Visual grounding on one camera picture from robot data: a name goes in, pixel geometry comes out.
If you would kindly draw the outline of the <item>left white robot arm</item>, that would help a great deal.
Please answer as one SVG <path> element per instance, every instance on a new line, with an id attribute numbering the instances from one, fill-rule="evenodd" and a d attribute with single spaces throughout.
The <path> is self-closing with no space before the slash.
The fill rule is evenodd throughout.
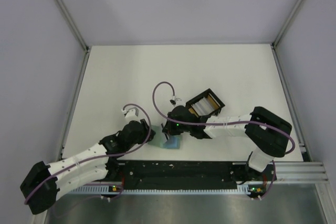
<path id="1" fill-rule="evenodd" d="M 51 208 L 68 192 L 96 180 L 114 180 L 119 174 L 119 157 L 130 154 L 155 137 L 144 119 L 131 121 L 122 130 L 105 136 L 85 151 L 57 162 L 36 163 L 20 190 L 33 215 Z"/>

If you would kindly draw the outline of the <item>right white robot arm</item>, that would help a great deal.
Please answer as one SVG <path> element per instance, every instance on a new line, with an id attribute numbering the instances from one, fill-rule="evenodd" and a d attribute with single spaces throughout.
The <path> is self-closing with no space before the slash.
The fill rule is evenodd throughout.
<path id="1" fill-rule="evenodd" d="M 189 133 L 200 140 L 249 138 L 256 149 L 248 157 L 245 174 L 256 180 L 274 158 L 282 158 L 295 149 L 295 143 L 290 138 L 291 130 L 289 122 L 261 106 L 255 107 L 250 114 L 221 117 L 214 113 L 197 116 L 179 105 L 167 114 L 162 132 L 171 136 Z"/>

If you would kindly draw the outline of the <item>green card holder wallet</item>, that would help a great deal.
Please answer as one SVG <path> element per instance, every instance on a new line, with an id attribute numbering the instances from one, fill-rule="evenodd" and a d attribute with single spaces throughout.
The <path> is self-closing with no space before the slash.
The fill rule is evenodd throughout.
<path id="1" fill-rule="evenodd" d="M 162 126 L 157 125 L 153 125 L 152 130 L 155 132 L 155 136 L 152 140 L 148 141 L 149 145 L 168 150 L 180 149 L 182 139 L 180 135 L 167 135 L 162 132 Z"/>

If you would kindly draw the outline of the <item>black card box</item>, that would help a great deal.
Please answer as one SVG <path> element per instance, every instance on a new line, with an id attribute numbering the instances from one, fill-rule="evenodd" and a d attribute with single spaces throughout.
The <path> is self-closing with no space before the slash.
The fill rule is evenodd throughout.
<path id="1" fill-rule="evenodd" d="M 207 89 L 186 102 L 185 107 L 197 117 L 206 115 L 219 115 L 225 104 L 212 91 Z"/>

